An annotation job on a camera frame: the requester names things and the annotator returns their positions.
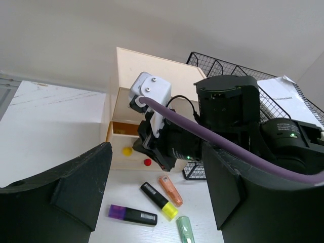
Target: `wire basket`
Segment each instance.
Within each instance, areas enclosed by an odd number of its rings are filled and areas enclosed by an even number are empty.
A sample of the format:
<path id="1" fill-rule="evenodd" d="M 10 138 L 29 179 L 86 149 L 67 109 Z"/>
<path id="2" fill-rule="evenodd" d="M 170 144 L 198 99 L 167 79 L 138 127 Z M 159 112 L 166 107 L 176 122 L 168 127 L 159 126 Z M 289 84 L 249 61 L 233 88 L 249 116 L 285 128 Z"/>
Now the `wire basket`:
<path id="1" fill-rule="evenodd" d="M 239 66 L 230 62 L 222 61 L 210 56 L 206 56 L 197 52 L 191 52 L 187 60 L 187 63 L 192 66 L 200 67 L 206 77 L 218 76 L 218 75 L 235 75 L 235 76 L 246 76 L 250 75 L 256 80 L 264 80 L 275 78 L 276 76 L 259 72 L 254 69 Z M 314 116 L 318 120 L 324 120 L 324 112 L 310 102 L 300 88 L 296 84 L 296 90 L 304 100 L 307 107 L 313 112 Z M 259 87 L 260 91 L 260 120 L 266 122 L 269 119 L 276 117 L 290 118 L 289 114 L 285 112 L 262 88 Z M 183 170 L 183 176 L 186 180 L 205 180 L 206 175 L 204 166 L 202 163 L 189 162 Z"/>

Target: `wooden box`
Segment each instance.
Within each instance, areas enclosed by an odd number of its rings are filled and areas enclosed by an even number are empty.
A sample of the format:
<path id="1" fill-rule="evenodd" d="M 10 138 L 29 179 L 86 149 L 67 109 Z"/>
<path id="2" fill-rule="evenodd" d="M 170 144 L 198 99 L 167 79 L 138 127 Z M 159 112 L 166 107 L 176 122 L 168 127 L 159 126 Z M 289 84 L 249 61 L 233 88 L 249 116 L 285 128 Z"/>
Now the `wooden box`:
<path id="1" fill-rule="evenodd" d="M 132 170 L 161 170 L 152 161 L 150 166 L 144 165 L 147 158 L 144 154 L 133 151 L 125 156 L 123 148 L 132 147 L 138 138 L 137 126 L 144 120 L 144 115 L 129 108 L 129 90 L 141 72 L 148 72 L 159 76 L 172 85 L 172 96 L 184 95 L 193 102 L 199 112 L 195 82 L 206 76 L 198 67 L 154 57 L 123 48 L 116 49 L 113 75 L 109 79 L 109 88 L 106 95 L 102 124 L 101 142 L 109 141 L 112 144 L 112 169 Z M 193 111 L 188 101 L 175 99 L 171 103 L 179 114 L 194 120 Z M 172 171 L 181 171 L 186 161 L 178 160 Z"/>

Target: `purple marker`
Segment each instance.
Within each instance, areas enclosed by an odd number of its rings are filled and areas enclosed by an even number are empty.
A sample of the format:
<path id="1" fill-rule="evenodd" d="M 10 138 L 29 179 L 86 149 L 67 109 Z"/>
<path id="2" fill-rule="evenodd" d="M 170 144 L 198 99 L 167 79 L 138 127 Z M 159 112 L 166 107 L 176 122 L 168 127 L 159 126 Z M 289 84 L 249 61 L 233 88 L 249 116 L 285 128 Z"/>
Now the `purple marker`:
<path id="1" fill-rule="evenodd" d="M 137 209 L 121 207 L 117 205 L 110 206 L 108 217 L 141 224 L 157 224 L 156 214 L 140 211 Z"/>

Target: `red knob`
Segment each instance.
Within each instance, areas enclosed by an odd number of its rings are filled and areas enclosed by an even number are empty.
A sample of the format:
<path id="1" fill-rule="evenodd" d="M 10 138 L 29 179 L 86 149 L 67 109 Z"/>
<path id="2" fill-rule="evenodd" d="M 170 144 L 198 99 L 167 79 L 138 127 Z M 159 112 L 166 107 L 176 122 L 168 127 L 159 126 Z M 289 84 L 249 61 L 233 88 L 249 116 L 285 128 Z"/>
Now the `red knob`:
<path id="1" fill-rule="evenodd" d="M 152 164 L 152 161 L 149 158 L 147 158 L 147 159 L 144 160 L 144 164 L 146 166 L 150 166 Z"/>

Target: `orange highlighter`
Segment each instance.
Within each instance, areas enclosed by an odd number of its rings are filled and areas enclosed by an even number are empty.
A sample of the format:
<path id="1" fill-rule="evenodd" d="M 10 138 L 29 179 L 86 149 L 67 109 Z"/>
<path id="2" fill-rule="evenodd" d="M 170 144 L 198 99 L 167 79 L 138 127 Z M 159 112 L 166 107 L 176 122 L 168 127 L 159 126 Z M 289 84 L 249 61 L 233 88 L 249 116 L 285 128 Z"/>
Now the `orange highlighter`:
<path id="1" fill-rule="evenodd" d="M 179 207 L 183 204 L 183 200 L 178 193 L 177 189 L 173 185 L 172 181 L 169 179 L 168 176 L 161 176 L 158 179 L 160 185 L 163 187 L 164 191 L 167 193 L 167 195 L 171 198 L 173 203 Z"/>

